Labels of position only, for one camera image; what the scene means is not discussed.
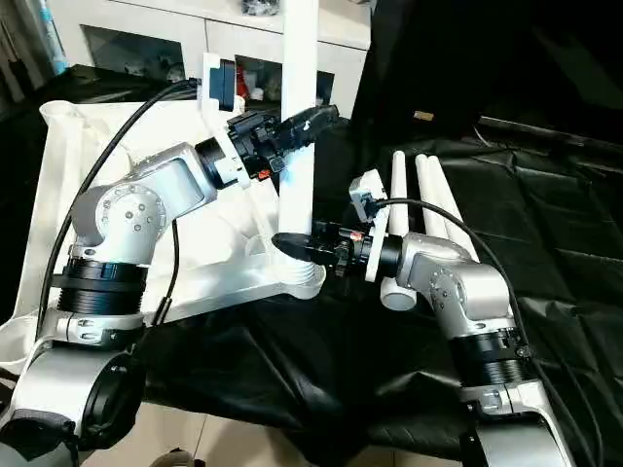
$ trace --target white cabinet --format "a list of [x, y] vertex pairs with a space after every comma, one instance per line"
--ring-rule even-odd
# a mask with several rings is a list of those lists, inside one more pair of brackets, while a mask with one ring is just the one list
[[207, 51], [202, 18], [107, 0], [49, 0], [70, 64], [155, 79], [202, 71]]
[[[283, 17], [248, 17], [239, 0], [49, 0], [70, 64], [158, 80], [199, 77], [202, 53], [280, 66]], [[370, 10], [320, 0], [319, 97], [350, 117], [370, 46]]]
[[[222, 58], [283, 62], [282, 34], [218, 21], [206, 21], [205, 28], [209, 51]], [[352, 113], [365, 59], [364, 51], [318, 42], [318, 71], [333, 78], [330, 102], [338, 106], [344, 117], [349, 118]]]

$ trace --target white vertical pole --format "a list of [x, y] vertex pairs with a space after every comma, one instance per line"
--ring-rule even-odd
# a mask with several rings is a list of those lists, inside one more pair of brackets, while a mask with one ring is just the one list
[[[283, 120], [315, 106], [318, 63], [318, 0], [282, 0]], [[291, 153], [280, 174], [279, 231], [309, 234], [312, 231], [314, 146]], [[302, 284], [313, 278], [314, 265], [280, 255], [281, 280]]]

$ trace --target cabinet door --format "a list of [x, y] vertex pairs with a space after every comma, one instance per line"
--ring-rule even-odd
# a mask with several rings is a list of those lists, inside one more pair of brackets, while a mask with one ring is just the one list
[[[206, 21], [205, 27], [209, 51], [221, 58], [238, 63], [249, 59], [283, 62], [282, 34], [217, 21]], [[338, 106], [343, 117], [352, 114], [365, 57], [364, 51], [318, 43], [318, 71], [323, 72], [318, 81], [326, 83], [326, 75], [330, 75], [330, 102]]]
[[154, 79], [199, 77], [203, 19], [109, 0], [49, 0], [70, 64]]

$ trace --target black cable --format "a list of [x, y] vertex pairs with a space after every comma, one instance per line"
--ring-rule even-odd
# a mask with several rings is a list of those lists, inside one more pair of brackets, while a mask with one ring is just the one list
[[[498, 270], [498, 272], [501, 274], [504, 281], [506, 282], [506, 286], [508, 287], [509, 302], [510, 302], [511, 309], [513, 310], [515, 322], [517, 323], [517, 329], [524, 343], [528, 347], [530, 347], [530, 341], [528, 339], [528, 335], [526, 334], [526, 327], [524, 325], [524, 319], [522, 317], [521, 310], [519, 309], [519, 304], [517, 302], [517, 296], [515, 295], [515, 290], [513, 288], [513, 285], [510, 281], [510, 278], [508, 277], [508, 274], [506, 273], [506, 270], [504, 269], [503, 265], [501, 264], [501, 262], [499, 261], [499, 259], [497, 258], [493, 250], [489, 247], [489, 245], [485, 243], [485, 241], [478, 234], [473, 232], [464, 222], [462, 222], [461, 219], [458, 219], [457, 217], [453, 216], [451, 213], [449, 213], [445, 209], [442, 209], [439, 206], [436, 206], [426, 201], [422, 201], [420, 199], [408, 199], [408, 198], [382, 199], [380, 201], [377, 201], [378, 207], [385, 207], [391, 204], [412, 204], [414, 206], [428, 209], [434, 212], [435, 214], [438, 214], [441, 217], [448, 219], [450, 222], [455, 224], [457, 227], [461, 228], [467, 235], [469, 235], [469, 237], [472, 239], [474, 243], [478, 244], [478, 246], [482, 248], [483, 251], [485, 251], [487, 256], [489, 256], [492, 263], [494, 264], [495, 268]], [[580, 430], [579, 426], [577, 425], [577, 422], [573, 418], [573, 415], [569, 411], [567, 405], [565, 404], [565, 401], [563, 401], [563, 398], [560, 396], [560, 394], [558, 393], [558, 391], [556, 390], [556, 388], [554, 387], [550, 379], [547, 377], [547, 375], [545, 375], [545, 372], [543, 371], [540, 363], [535, 358], [532, 358], [531, 362], [534, 365], [534, 368], [536, 369], [538, 376], [543, 381], [543, 385], [547, 388], [547, 391], [550, 393], [550, 396], [552, 397], [552, 399], [554, 399], [554, 402], [556, 402], [556, 404], [559, 406], [559, 408], [561, 409], [565, 417], [568, 419], [571, 430], [573, 431], [573, 435], [577, 438], [578, 442], [580, 443], [583, 453], [586, 456], [589, 464], [595, 467], [596, 465], [595, 460], [593, 459], [591, 450], [588, 447], [586, 438], [584, 434], [582, 433], [582, 431]], [[570, 378], [574, 378], [574, 375], [570, 371], [569, 367], [564, 367], [564, 370], [566, 373], [569, 374]], [[585, 403], [588, 403], [588, 398], [586, 397], [584, 390], [581, 388], [581, 386], [579, 386], [579, 384], [576, 387], [576, 389], [581, 394], [582, 400], [585, 401]], [[598, 432], [596, 432], [596, 437], [598, 436], [601, 438], [602, 436], [601, 430], [598, 430]]]
[[597, 421], [597, 417], [591, 404], [586, 396], [586, 393], [582, 390], [582, 386], [580, 382], [577, 380], [577, 377], [573, 374], [567, 360], [558, 352], [554, 346], [554, 344], [550, 341], [544, 340], [545, 344], [549, 347], [550, 351], [554, 355], [554, 357], [558, 360], [561, 368], [565, 369], [565, 373], [569, 376], [571, 380], [571, 384], [575, 388], [576, 392], [580, 395], [582, 399], [582, 403], [586, 408], [586, 412], [588, 413], [589, 418], [591, 419], [591, 424], [593, 425], [593, 430], [595, 431], [595, 458], [596, 464], [598, 467], [604, 466], [604, 439], [602, 437], [602, 428], [600, 427], [599, 422]]
[[166, 290], [166, 296], [169, 298], [173, 296], [177, 274], [179, 274], [179, 232], [177, 231], [177, 221], [175, 219], [171, 223], [171, 228], [173, 230], [173, 274]]
[[175, 288], [175, 282], [177, 282], [177, 274], [179, 273], [179, 232], [177, 230], [177, 221], [173, 219], [171, 223], [171, 228], [173, 230], [173, 274], [171, 275], [171, 281], [168, 284], [168, 290], [166, 291], [166, 295], [160, 301], [156, 312], [154, 313], [154, 317], [152, 318], [151, 325], [158, 326], [165, 322], [166, 314], [168, 310], [171, 308], [171, 304], [173, 302], [173, 289]]
[[[184, 88], [187, 88], [187, 87], [196, 87], [197, 84], [198, 84], [197, 80], [194, 80], [194, 79], [174, 83], [164, 88], [163, 90], [158, 92], [156, 95], [154, 95], [151, 99], [149, 99], [147, 102], [142, 104], [138, 108], [138, 110], [136, 110], [136, 112], [134, 112], [134, 114], [132, 114], [132, 116], [123, 124], [123, 126], [119, 129], [119, 131], [117, 131], [117, 134], [113, 136], [113, 138], [108, 143], [108, 146], [106, 146], [106, 148], [101, 153], [99, 158], [97, 158], [97, 161], [95, 161], [95, 163], [93, 164], [93, 167], [87, 174], [87, 177], [85, 177], [85, 180], [80, 186], [78, 193], [74, 197], [74, 200], [71, 203], [72, 207], [73, 207], [73, 204], [78, 199], [78, 197], [82, 193], [84, 193], [86, 190], [89, 189], [95, 176], [97, 175], [101, 167], [103, 167], [104, 163], [108, 160], [109, 156], [113, 153], [113, 151], [115, 150], [119, 142], [122, 140], [122, 138], [126, 135], [129, 129], [136, 123], [136, 121], [140, 119], [145, 112], [147, 112], [147, 110], [149, 110], [156, 102], [158, 102], [159, 100], [162, 100], [164, 97], [171, 94], [172, 92], [183, 90]], [[60, 230], [58, 231], [58, 235], [56, 236], [56, 239], [55, 239], [54, 246], [52, 247], [52, 253], [50, 254], [48, 265], [46, 266], [46, 272], [45, 272], [44, 280], [43, 280], [43, 287], [41, 289], [41, 299], [39, 301], [39, 311], [37, 315], [37, 332], [36, 332], [37, 338], [39, 338], [41, 335], [43, 321], [46, 315], [46, 309], [48, 308], [48, 300], [50, 298], [50, 289], [52, 287], [52, 278], [53, 278], [54, 271], [55, 271], [56, 260], [58, 259], [60, 248], [62, 247], [62, 242], [65, 239], [67, 232], [69, 232], [70, 226], [71, 226], [71, 208], [69, 208], [69, 210], [67, 211], [67, 214], [65, 215], [64, 220], [62, 221]]]

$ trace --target white pvc pipe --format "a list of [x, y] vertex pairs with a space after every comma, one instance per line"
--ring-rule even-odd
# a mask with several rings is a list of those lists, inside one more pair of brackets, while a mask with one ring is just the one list
[[[391, 197], [407, 197], [407, 164], [405, 153], [393, 153], [391, 165]], [[389, 212], [389, 233], [405, 236], [409, 232], [409, 206], [407, 204], [393, 204]]]
[[[393, 153], [391, 166], [391, 197], [407, 197], [407, 166], [405, 153]], [[409, 231], [409, 206], [407, 204], [393, 204], [389, 211], [389, 233], [405, 236]], [[418, 294], [404, 289], [396, 283], [396, 279], [385, 277], [381, 282], [381, 303], [386, 308], [395, 311], [406, 311], [413, 308], [418, 300]]]
[[[432, 178], [430, 163], [426, 154], [420, 154], [416, 157], [416, 167], [418, 168], [418, 183], [420, 184], [421, 200], [441, 207], [440, 201], [437, 198], [435, 181]], [[428, 209], [423, 210], [423, 217], [424, 225], [426, 226], [426, 234], [439, 238], [448, 238], [446, 222], [443, 217]]]
[[[446, 179], [446, 174], [444, 173], [439, 159], [436, 156], [431, 156], [428, 158], [428, 165], [434, 186], [436, 188], [437, 200], [440, 202], [439, 206], [462, 221], [462, 217], [458, 211], [457, 202], [452, 194], [450, 185], [448, 185], [448, 179]], [[465, 248], [471, 255], [472, 260], [478, 262], [478, 254], [474, 249], [474, 244], [472, 243], [469, 235], [449, 220], [444, 220], [444, 222], [446, 224], [448, 238], [457, 245]]]
[[[283, 0], [283, 120], [315, 106], [318, 63], [318, 0]], [[280, 173], [279, 231], [312, 231], [314, 145], [288, 155]], [[290, 284], [313, 278], [314, 265], [280, 255], [281, 280]]]

